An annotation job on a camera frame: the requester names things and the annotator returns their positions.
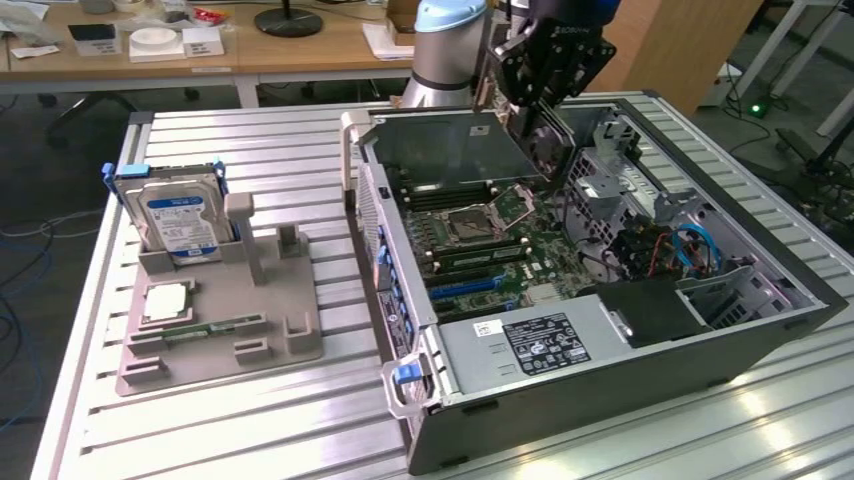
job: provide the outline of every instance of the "blue pcie slot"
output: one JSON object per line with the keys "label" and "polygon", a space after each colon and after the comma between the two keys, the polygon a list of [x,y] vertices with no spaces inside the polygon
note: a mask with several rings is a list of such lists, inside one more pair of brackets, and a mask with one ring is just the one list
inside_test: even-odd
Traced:
{"label": "blue pcie slot", "polygon": [[430,299],[439,300],[442,298],[457,297],[458,295],[466,295],[467,293],[486,292],[494,290],[502,284],[505,275],[499,275],[489,280],[481,280],[478,282],[466,283],[453,287],[434,288],[430,291]]}

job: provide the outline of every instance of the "floor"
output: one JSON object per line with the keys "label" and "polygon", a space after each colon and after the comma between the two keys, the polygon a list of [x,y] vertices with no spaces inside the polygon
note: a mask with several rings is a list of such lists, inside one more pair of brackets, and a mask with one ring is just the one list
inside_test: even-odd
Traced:
{"label": "floor", "polygon": [[[762,30],[746,36],[733,54],[740,65],[748,65],[770,31]],[[774,75],[782,61],[797,49],[786,43],[778,50],[772,64],[764,71],[766,80]],[[379,82],[385,94],[399,94],[402,82]],[[366,82],[330,82],[317,85],[314,99],[303,98],[302,84],[277,85],[265,89],[262,106],[305,103],[338,103],[371,100]],[[854,87],[854,73],[817,57],[810,68],[789,91],[789,112],[773,111],[762,121],[769,129],[789,127],[801,132],[817,148],[828,142],[813,130],[818,127],[837,103]],[[750,102],[762,92],[758,82],[748,93]],[[238,108],[237,92],[229,87],[200,89],[202,98],[190,102],[180,89],[158,92],[143,91],[127,95],[140,110],[176,111]],[[59,95],[59,106],[46,109],[35,96],[18,98],[15,106],[0,114],[0,224],[23,220],[48,219],[72,212],[102,208],[107,192],[100,182],[99,170],[104,162],[116,160],[124,133],[126,112],[111,104],[100,105],[87,113],[86,120],[75,122],[64,130],[70,147],[52,150],[44,144],[43,129],[80,95]],[[12,102],[0,98],[0,105]],[[730,148],[762,135],[761,130],[728,117],[720,109],[702,109],[693,117],[697,125],[713,139]],[[740,155],[769,166],[781,165],[784,158],[774,149],[774,139],[757,142]],[[854,159],[854,139],[846,143],[841,159]],[[58,226],[58,234],[83,232],[98,227],[98,215],[70,220]],[[32,229],[30,223],[18,230]],[[0,236],[0,242],[15,242],[14,250],[0,243],[0,278],[7,278],[28,261],[44,244],[40,235],[24,239]],[[0,477],[27,478],[38,448],[54,384],[59,374],[66,342],[79,302],[80,290],[88,269],[95,235],[56,239],[51,246],[52,267],[35,286],[10,298],[20,322],[26,325],[35,345],[38,365],[43,375],[43,388],[35,407],[22,423],[0,431]],[[0,326],[0,338],[6,330]],[[14,342],[0,342],[0,362],[11,355]],[[8,371],[0,373],[0,424],[20,411],[32,398],[36,387],[32,363],[26,352],[18,355]]]}

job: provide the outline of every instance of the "blue hard drive label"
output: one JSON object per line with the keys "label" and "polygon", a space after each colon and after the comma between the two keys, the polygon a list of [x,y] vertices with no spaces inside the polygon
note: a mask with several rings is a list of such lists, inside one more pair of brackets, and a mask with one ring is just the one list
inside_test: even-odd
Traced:
{"label": "blue hard drive label", "polygon": [[206,204],[202,197],[160,198],[146,205],[163,245],[172,255],[196,257],[217,250],[214,228],[203,218]]}
{"label": "blue hard drive label", "polygon": [[159,200],[151,200],[148,202],[148,208],[170,208],[183,205],[202,205],[203,203],[204,200],[202,197],[162,198]]}

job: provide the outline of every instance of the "wooden cabinet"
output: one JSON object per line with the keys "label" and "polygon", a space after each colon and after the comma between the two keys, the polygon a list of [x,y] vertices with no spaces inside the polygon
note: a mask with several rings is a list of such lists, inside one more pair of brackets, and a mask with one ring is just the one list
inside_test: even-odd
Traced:
{"label": "wooden cabinet", "polygon": [[762,0],[623,0],[605,38],[617,46],[589,91],[656,90],[689,115]]}

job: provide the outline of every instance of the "hard drive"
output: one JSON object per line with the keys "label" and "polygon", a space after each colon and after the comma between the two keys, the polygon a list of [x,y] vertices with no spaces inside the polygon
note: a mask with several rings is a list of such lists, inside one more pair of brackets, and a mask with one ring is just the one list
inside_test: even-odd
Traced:
{"label": "hard drive", "polygon": [[219,245],[235,240],[225,212],[222,163],[124,165],[115,175],[108,170],[104,182],[127,208],[146,251],[168,252],[176,265],[219,260]]}

